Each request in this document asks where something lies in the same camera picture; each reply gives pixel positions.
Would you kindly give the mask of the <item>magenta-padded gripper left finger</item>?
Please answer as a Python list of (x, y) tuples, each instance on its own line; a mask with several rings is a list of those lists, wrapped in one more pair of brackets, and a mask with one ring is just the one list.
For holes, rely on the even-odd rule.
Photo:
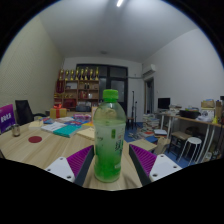
[(94, 146), (90, 145), (68, 158), (59, 157), (46, 171), (67, 181), (82, 186), (94, 156)]

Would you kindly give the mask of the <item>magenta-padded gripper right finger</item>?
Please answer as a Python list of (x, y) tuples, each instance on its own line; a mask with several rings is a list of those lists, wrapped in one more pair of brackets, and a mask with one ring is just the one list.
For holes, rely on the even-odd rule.
[(142, 185), (150, 184), (181, 170), (181, 167), (165, 154), (155, 155), (133, 144), (129, 145), (129, 155)]

